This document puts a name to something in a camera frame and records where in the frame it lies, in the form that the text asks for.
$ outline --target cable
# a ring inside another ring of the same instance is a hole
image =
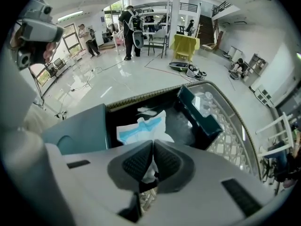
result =
[[[124,84],[124,83],[121,83],[121,82],[117,81],[114,77],[112,77],[112,79],[114,79],[117,83],[126,86],[130,91],[132,91],[132,90],[127,86],[127,84]]]
[[[62,104],[61,104],[61,108],[60,108],[59,112],[57,113],[57,115],[59,115],[59,114],[61,113],[62,108],[63,108],[64,100],[65,100],[65,98],[67,97],[67,95],[69,94],[69,92],[70,92],[70,90],[69,90],[68,93],[65,95],[65,97],[64,97],[64,99],[63,99],[63,101],[62,101]]]
[[[179,75],[180,75],[180,76],[181,76],[183,79],[185,79],[185,80],[189,81],[190,83],[197,81],[197,80],[195,80],[195,81],[191,81],[191,80],[190,80],[190,78],[188,78],[188,77],[185,77],[185,76],[182,76],[182,75],[181,75],[181,73],[180,73],[180,71],[178,71],[178,72],[179,72]]]
[[[124,60],[120,61],[119,63],[115,64],[115,65],[112,65],[111,67],[109,68],[106,68],[106,69],[103,69],[102,67],[96,67],[95,69],[100,69],[100,72],[96,72],[96,73],[101,73],[102,71],[105,71],[105,70],[108,70],[108,69],[111,69],[112,67],[122,63]]]
[[[83,86],[78,87],[78,88],[74,88],[74,89],[72,89],[71,91],[75,91],[75,90],[82,89],[82,88],[84,88],[84,87],[89,87],[89,86],[91,86],[91,85],[89,84],[89,80],[90,80],[90,77],[91,77],[91,73],[92,73],[92,72],[93,72],[93,70],[90,71],[89,78],[88,78],[87,82],[86,82]]]

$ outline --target wooden stair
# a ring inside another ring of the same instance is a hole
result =
[[[198,24],[201,25],[198,34],[200,45],[214,43],[212,19],[210,17],[200,15]]]

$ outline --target glass door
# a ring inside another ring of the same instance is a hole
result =
[[[65,33],[63,34],[63,41],[69,53],[72,55],[77,55],[82,50],[74,24],[65,27]]]

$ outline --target metal frame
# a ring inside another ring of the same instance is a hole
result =
[[[180,10],[186,10],[196,13],[198,10],[198,6],[191,3],[180,2]]]
[[[222,12],[223,10],[225,10],[226,8],[231,7],[231,6],[232,6],[231,3],[224,1],[218,7],[213,9],[212,16],[217,15],[218,13]]]
[[[78,46],[78,45],[80,45],[80,48],[83,49],[83,47],[81,46],[81,44],[80,44],[80,42],[79,42],[79,37],[78,37],[78,35],[77,35],[77,33],[76,33],[76,29],[75,29],[74,24],[70,24],[70,25],[73,25],[74,31],[75,31],[75,32],[70,33],[70,34],[68,34],[67,36],[64,36],[64,37],[63,37],[63,41],[64,41],[65,46],[66,46],[66,48],[67,48],[67,50],[68,50],[69,53],[70,53],[70,49],[72,49],[72,48],[74,48],[74,47],[76,47],[76,46]],[[72,35],[74,35],[74,34],[75,34],[75,36],[76,36],[76,38],[77,38],[78,43],[75,44],[75,45],[72,45],[71,47],[68,47],[68,45],[67,45],[65,39],[69,38],[70,36],[72,36]]]

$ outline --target table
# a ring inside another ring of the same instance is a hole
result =
[[[188,60],[191,61],[195,50],[199,50],[199,46],[199,38],[175,34],[170,48],[174,50],[174,58],[176,58],[177,55],[181,55],[188,57]]]

